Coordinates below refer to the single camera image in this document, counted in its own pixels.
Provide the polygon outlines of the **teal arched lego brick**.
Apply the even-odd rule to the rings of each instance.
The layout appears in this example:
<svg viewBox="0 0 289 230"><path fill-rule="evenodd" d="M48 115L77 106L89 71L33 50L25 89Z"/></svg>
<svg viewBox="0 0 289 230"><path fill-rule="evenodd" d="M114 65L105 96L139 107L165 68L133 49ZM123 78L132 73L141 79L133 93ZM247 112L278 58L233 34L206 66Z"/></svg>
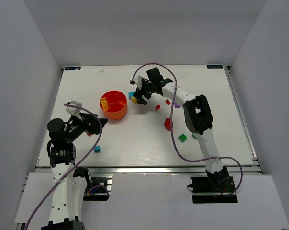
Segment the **teal arched lego brick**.
<svg viewBox="0 0 289 230"><path fill-rule="evenodd" d="M128 93L128 97L131 100L133 98L134 91Z"/></svg>

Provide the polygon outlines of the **long yellow lego brick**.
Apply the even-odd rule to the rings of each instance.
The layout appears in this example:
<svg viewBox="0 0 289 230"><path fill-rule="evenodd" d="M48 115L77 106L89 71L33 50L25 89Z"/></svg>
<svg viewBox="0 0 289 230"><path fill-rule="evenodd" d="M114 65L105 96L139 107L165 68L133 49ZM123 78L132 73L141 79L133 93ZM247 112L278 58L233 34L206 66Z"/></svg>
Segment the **long yellow lego brick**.
<svg viewBox="0 0 289 230"><path fill-rule="evenodd" d="M108 105L108 101L107 101L106 98L101 98L100 99L100 104L101 104L101 106L102 106L104 111L108 111L109 105Z"/></svg>

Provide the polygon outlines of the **small teal lego brick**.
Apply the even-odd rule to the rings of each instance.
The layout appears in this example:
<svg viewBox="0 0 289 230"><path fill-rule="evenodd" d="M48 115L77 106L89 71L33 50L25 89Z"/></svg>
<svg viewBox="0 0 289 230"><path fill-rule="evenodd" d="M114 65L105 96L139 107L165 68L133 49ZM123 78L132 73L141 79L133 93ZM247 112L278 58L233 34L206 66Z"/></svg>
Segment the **small teal lego brick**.
<svg viewBox="0 0 289 230"><path fill-rule="evenodd" d="M95 146L93 150L94 150L95 153L101 152L101 148L100 148L99 145Z"/></svg>

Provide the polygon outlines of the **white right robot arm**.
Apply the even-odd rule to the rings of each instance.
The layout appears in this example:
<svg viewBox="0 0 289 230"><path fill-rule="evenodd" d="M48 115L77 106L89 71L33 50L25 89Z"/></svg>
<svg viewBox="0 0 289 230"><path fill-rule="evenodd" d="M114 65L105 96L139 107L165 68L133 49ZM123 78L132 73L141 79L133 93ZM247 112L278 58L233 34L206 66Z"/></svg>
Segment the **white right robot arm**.
<svg viewBox="0 0 289 230"><path fill-rule="evenodd" d="M215 191L223 187L224 182L229 178L226 166L220 159L217 150L212 123L213 116L204 95L195 96L181 89L178 86L176 77L172 79L163 78L157 67L148 70L148 79L134 73L130 77L130 84L136 85L133 96L138 104L147 104L153 93L159 94L166 99L172 100L170 119L173 118L173 108L178 104L184 111L185 124L188 130L193 133L200 145L205 171L211 189Z"/></svg>

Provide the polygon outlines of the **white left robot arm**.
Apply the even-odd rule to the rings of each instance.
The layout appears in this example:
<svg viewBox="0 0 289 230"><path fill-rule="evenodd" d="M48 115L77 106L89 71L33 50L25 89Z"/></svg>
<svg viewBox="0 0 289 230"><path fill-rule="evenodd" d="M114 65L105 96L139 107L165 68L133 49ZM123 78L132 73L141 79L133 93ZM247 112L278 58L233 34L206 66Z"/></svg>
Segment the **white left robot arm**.
<svg viewBox="0 0 289 230"><path fill-rule="evenodd" d="M48 224L44 230L83 230L81 209L84 193L93 187L86 167L76 167L76 147L73 142L83 133L98 135L108 122L80 113L65 122L54 118L47 124L50 141L48 156L56 188L52 192L52 205Z"/></svg>

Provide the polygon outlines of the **orange round divided container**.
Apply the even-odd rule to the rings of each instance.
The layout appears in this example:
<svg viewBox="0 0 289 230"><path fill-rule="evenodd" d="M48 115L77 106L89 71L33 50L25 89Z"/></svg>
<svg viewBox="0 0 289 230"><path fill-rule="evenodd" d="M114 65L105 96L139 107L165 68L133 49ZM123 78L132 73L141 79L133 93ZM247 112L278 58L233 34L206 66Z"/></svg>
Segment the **orange round divided container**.
<svg viewBox="0 0 289 230"><path fill-rule="evenodd" d="M100 107L104 116L111 120L119 120L125 117L128 109L126 96L120 91L109 91L104 93L101 98L106 98L109 109L104 111L101 104Z"/></svg>

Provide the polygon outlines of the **red rounded lego brick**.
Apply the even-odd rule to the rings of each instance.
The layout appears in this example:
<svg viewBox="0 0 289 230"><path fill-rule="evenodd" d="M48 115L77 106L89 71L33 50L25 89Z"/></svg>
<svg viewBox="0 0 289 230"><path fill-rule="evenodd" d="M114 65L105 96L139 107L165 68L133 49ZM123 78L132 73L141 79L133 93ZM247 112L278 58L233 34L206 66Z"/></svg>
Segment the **red rounded lego brick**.
<svg viewBox="0 0 289 230"><path fill-rule="evenodd" d="M164 127L168 131L170 131L173 128L173 123L172 123L172 121L171 121L171 119L169 117L165 119Z"/></svg>

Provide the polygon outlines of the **green lego brick left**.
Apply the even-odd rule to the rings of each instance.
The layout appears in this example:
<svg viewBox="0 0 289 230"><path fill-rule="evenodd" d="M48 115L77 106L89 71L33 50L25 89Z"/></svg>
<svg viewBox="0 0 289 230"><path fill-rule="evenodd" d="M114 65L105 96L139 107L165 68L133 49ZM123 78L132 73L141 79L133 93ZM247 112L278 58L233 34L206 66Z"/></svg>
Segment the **green lego brick left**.
<svg viewBox="0 0 289 230"><path fill-rule="evenodd" d="M181 141L181 142L185 142L187 140L187 136L185 134L181 134L178 139Z"/></svg>

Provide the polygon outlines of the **left blue corner sticker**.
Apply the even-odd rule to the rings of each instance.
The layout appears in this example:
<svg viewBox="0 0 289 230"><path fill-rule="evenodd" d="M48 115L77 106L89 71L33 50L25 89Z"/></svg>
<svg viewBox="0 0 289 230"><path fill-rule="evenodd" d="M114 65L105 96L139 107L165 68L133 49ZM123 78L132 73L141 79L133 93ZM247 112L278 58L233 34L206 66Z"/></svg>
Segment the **left blue corner sticker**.
<svg viewBox="0 0 289 230"><path fill-rule="evenodd" d="M81 67L78 67L78 66L73 66L73 67L65 67L64 68L64 71L78 71L78 70L80 70L81 69Z"/></svg>

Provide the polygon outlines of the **blue corner sticker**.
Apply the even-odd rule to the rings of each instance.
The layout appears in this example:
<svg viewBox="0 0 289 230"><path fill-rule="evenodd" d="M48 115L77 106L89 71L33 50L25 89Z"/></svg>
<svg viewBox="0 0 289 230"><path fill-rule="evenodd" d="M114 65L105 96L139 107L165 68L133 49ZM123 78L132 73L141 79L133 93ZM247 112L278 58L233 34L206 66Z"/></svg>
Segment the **blue corner sticker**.
<svg viewBox="0 0 289 230"><path fill-rule="evenodd" d="M208 69L223 69L223 65L206 65Z"/></svg>
<svg viewBox="0 0 289 230"><path fill-rule="evenodd" d="M81 69L81 67L78 67L78 66L73 66L73 67L65 67L64 68L64 71L78 71L78 70L80 70Z"/></svg>

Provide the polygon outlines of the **right blue corner sticker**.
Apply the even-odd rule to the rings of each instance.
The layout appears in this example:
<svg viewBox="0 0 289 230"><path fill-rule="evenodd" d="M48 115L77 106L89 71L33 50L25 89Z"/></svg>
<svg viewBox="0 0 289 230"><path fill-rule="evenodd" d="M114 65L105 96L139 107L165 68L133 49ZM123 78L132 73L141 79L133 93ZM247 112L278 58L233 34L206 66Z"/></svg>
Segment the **right blue corner sticker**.
<svg viewBox="0 0 289 230"><path fill-rule="evenodd" d="M206 65L208 69L223 69L223 65Z"/></svg>

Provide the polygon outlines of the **white foam board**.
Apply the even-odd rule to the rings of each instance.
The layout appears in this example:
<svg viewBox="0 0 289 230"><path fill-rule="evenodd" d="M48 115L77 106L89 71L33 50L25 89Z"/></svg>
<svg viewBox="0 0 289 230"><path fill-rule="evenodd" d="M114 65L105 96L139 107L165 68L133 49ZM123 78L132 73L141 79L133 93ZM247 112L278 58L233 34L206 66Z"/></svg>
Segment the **white foam board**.
<svg viewBox="0 0 289 230"><path fill-rule="evenodd" d="M235 177L237 203L194 204L189 176L116 174L107 201L86 201L88 230L281 230L289 228L272 178Z"/></svg>

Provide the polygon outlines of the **aluminium table rail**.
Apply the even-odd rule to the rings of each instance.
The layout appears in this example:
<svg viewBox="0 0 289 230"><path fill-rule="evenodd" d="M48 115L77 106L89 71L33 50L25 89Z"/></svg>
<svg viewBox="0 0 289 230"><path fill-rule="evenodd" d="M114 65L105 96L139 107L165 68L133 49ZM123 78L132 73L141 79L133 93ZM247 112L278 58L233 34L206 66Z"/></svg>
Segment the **aluminium table rail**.
<svg viewBox="0 0 289 230"><path fill-rule="evenodd" d="M259 164L242 166L244 173L262 173ZM238 166L227 166L229 173L239 173ZM204 167L136 167L136 168L94 168L89 167L91 173L205 173ZM37 167L35 172L51 172L50 167Z"/></svg>

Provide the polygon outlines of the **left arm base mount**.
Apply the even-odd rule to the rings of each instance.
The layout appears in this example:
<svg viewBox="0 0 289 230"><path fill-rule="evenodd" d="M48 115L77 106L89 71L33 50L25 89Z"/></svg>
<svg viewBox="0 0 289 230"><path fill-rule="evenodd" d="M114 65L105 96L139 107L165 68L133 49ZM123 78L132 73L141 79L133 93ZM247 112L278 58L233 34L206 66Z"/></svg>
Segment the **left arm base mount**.
<svg viewBox="0 0 289 230"><path fill-rule="evenodd" d="M92 186L95 187L87 192L84 201L107 201L112 187L112 176L107 174L92 174Z"/></svg>

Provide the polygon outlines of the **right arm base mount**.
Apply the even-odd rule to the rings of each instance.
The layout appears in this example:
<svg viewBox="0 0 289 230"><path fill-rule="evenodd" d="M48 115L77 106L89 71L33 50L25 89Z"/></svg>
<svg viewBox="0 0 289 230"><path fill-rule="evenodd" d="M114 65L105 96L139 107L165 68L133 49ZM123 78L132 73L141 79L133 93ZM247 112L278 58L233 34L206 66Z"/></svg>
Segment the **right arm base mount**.
<svg viewBox="0 0 289 230"><path fill-rule="evenodd" d="M234 193L235 183L231 176L217 188L207 177L191 177L191 184L187 189L192 193L194 204L238 203L237 195Z"/></svg>

